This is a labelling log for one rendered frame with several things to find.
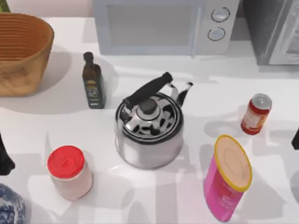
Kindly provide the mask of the dark green oil bottle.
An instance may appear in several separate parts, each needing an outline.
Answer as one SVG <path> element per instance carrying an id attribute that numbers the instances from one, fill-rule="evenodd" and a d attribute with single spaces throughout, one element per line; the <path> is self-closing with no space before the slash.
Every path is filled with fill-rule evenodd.
<path id="1" fill-rule="evenodd" d="M 106 93 L 101 68 L 94 63 L 92 52 L 83 54 L 85 65 L 83 67 L 82 79 L 85 94 L 90 109 L 104 109 L 106 104 Z"/>

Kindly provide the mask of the pale microwave oven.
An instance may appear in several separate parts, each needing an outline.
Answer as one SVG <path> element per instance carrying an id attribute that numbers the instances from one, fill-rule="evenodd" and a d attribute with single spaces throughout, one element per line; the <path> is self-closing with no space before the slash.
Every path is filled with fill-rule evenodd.
<path id="1" fill-rule="evenodd" d="M 240 0 L 92 0 L 103 55 L 221 55 L 227 52 Z M 215 22 L 211 13 L 230 16 Z M 226 31 L 217 42 L 207 33 Z"/>

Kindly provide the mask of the white jar with red lid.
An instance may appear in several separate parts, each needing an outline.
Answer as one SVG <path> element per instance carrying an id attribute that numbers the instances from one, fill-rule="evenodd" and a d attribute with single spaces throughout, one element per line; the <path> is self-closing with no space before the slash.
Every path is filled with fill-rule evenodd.
<path id="1" fill-rule="evenodd" d="M 93 177 L 84 153 L 76 146 L 61 146 L 50 153 L 47 169 L 57 192 L 75 201 L 92 187 Z"/>

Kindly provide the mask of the pink canister with yellow rim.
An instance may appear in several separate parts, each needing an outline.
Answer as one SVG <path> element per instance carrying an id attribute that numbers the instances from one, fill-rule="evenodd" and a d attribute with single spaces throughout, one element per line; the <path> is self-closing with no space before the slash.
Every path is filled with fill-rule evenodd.
<path id="1" fill-rule="evenodd" d="M 230 135 L 220 135 L 204 180 L 205 201 L 216 219 L 231 219 L 251 181 L 252 167 L 242 145 Z"/>

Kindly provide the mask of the round microwave knob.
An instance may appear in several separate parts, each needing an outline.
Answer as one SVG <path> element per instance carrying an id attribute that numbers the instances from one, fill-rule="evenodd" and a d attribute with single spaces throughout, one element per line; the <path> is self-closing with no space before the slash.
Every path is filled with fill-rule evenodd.
<path id="1" fill-rule="evenodd" d="M 230 11 L 226 7 L 215 9 L 211 13 L 211 18 L 215 22 L 224 22 L 230 16 Z"/>
<path id="2" fill-rule="evenodd" d="M 222 40 L 226 35 L 226 31 L 223 28 L 217 27 L 215 29 L 211 29 L 207 33 L 207 37 L 209 40 L 213 42 L 217 42 Z"/>

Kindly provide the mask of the red and white can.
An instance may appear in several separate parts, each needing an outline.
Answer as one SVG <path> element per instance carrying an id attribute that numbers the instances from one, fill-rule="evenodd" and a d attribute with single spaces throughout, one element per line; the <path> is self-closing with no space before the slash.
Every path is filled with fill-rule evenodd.
<path id="1" fill-rule="evenodd" d="M 260 133 L 271 109 L 272 100 L 268 95 L 263 93 L 255 94 L 250 99 L 241 121 L 242 130 L 249 135 Z"/>

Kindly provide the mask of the brown woven basket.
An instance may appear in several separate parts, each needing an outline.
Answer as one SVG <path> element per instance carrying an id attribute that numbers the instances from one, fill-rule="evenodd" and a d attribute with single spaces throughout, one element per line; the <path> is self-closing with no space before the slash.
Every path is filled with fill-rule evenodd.
<path id="1" fill-rule="evenodd" d="M 45 20 L 0 13 L 0 97 L 34 93 L 45 73 L 54 30 Z"/>

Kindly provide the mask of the grey cabinet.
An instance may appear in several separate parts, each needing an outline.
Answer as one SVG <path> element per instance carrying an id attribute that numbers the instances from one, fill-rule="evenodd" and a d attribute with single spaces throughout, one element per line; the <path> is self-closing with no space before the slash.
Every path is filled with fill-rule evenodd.
<path id="1" fill-rule="evenodd" d="M 299 0 L 242 0 L 258 65 L 299 65 Z"/>

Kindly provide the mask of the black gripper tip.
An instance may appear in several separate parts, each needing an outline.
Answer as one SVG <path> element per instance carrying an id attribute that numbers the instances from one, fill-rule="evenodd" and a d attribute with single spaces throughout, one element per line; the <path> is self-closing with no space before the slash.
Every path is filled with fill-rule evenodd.
<path id="1" fill-rule="evenodd" d="M 297 129 L 292 141 L 291 141 L 292 147 L 294 150 L 299 150 L 299 128 Z"/>
<path id="2" fill-rule="evenodd" d="M 7 176 L 15 169 L 15 163 L 8 155 L 0 133 L 0 176 Z"/>

